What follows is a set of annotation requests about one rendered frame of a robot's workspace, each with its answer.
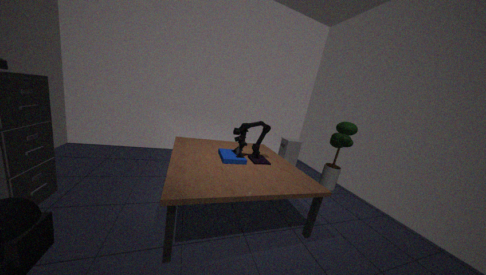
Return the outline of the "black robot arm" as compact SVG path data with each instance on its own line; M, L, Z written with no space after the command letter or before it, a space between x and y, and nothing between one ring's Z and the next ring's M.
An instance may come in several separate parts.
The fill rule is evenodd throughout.
M252 153L252 158L253 159L258 159L258 155L260 154L259 152L259 148L260 148L260 144L263 140L263 138L265 137L265 135L271 130L271 127L267 124L265 124L263 121L258 121L258 122L255 122L255 123L243 123L240 128L234 128L234 131L233 131L233 134L234 135L241 135L241 136L246 136L246 132L248 132L247 129L251 128L251 127L256 127L256 126L263 126L263 129L262 129L262 133L258 139L258 141L252 145L252 150L253 150L253 153ZM238 136L238 137L235 137L235 141L241 141L241 136Z

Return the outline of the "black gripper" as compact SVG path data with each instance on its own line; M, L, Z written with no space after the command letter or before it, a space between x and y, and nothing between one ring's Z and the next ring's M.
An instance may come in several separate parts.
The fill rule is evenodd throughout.
M247 146L247 143L245 142L245 138L246 138L246 136L241 136L241 141L238 141L239 146L240 146L240 150L242 150L244 146Z

